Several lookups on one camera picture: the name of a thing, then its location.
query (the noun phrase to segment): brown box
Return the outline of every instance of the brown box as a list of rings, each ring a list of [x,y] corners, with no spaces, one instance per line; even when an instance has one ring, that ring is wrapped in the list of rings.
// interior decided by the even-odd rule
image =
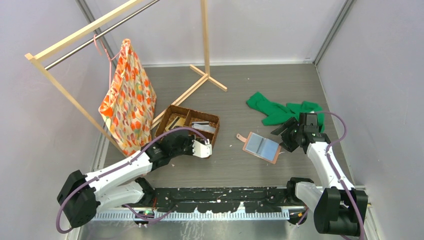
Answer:
[[[196,130],[203,134],[206,138],[208,138],[210,140],[210,143],[212,144],[212,148],[214,147],[215,141],[217,140],[218,131],[220,130],[220,117],[175,105],[170,105],[166,109],[165,114],[163,115],[163,118],[160,121],[159,126],[157,127],[155,136],[157,137],[163,134],[165,128],[177,117],[185,119],[184,127],[191,127],[192,122],[208,121],[209,125],[215,128],[215,133],[198,129]]]

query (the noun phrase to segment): white wall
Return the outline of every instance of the white wall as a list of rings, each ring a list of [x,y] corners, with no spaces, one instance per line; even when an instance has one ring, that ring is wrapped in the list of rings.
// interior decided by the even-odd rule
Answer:
[[[87,3],[99,18],[126,1]],[[344,2],[209,0],[210,61],[312,62]],[[124,38],[131,39],[144,65],[203,63],[200,9],[200,0],[161,0],[109,33],[108,40],[117,51]]]
[[[423,43],[424,1],[358,0],[318,66],[384,240],[424,238]]]
[[[87,22],[74,0],[0,1],[0,13],[0,239],[64,239],[55,228],[56,197],[69,173],[90,170],[100,135],[24,55]],[[99,122],[104,57],[89,46],[50,71]]]

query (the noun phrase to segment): green towel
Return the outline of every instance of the green towel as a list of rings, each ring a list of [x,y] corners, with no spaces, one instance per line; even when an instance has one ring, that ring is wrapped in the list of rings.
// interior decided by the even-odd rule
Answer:
[[[287,103],[286,106],[284,106],[282,104],[269,101],[260,92],[253,94],[246,103],[250,108],[268,116],[262,120],[262,123],[265,126],[283,124],[291,117],[295,117],[299,120],[300,113],[310,113],[312,111],[319,112],[323,110],[318,103],[310,101],[304,101],[302,103]],[[318,114],[318,126],[320,126],[321,132],[323,132],[323,113]]]

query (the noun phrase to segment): wood grain floor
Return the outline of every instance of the wood grain floor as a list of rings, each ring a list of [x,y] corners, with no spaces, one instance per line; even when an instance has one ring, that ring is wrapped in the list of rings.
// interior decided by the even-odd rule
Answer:
[[[199,79],[189,67],[151,67],[146,69],[157,94],[159,114]],[[285,186],[291,177],[311,178],[317,185],[318,174],[302,149],[281,153],[272,165],[242,150],[236,138],[255,132],[280,142],[270,132],[277,126],[263,126],[264,114],[250,109],[246,100],[261,92],[270,101],[285,103],[316,102],[328,110],[323,89],[312,64],[212,66],[211,75],[228,87],[224,92],[210,82],[203,84],[181,106],[218,115],[220,130],[209,159],[179,156],[170,164],[150,172],[146,179],[153,187],[238,187]],[[333,121],[325,118],[325,132],[337,139]],[[339,145],[335,156],[349,179],[348,167]],[[124,157],[109,144],[105,167]]]

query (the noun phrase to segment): floral garment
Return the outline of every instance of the floral garment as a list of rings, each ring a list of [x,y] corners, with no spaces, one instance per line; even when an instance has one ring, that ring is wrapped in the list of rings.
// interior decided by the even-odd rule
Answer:
[[[122,41],[116,71],[99,113],[126,156],[152,140],[156,94],[129,39]]]

